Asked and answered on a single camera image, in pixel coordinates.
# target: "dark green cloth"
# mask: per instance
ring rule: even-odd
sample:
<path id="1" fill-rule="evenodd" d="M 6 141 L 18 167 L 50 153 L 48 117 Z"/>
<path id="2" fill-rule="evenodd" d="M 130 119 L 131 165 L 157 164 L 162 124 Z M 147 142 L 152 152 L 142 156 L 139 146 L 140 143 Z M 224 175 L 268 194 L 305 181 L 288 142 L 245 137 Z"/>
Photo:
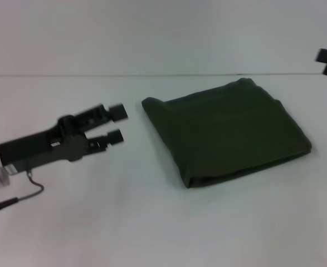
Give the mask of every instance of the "dark green cloth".
<path id="1" fill-rule="evenodd" d="M 168 102 L 149 97 L 142 106 L 187 188 L 231 180 L 311 151 L 281 102 L 251 79 Z"/>

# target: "white tabletop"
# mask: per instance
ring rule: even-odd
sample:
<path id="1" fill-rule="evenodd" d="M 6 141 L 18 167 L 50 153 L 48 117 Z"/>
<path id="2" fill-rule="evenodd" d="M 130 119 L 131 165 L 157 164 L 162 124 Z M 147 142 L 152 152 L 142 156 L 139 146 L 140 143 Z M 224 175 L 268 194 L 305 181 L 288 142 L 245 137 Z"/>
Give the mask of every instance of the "white tabletop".
<path id="1" fill-rule="evenodd" d="M 0 0 L 0 75 L 320 73 L 327 0 Z"/>
<path id="2" fill-rule="evenodd" d="M 0 266 L 327 266 L 327 77 L 252 76 L 313 143 L 311 154 L 186 189 L 141 100 L 170 100 L 239 76 L 0 78 L 0 142 L 97 103 L 122 102 L 125 142 L 34 170 L 46 190 L 0 212 Z M 0 201 L 35 190 L 12 177 Z"/>

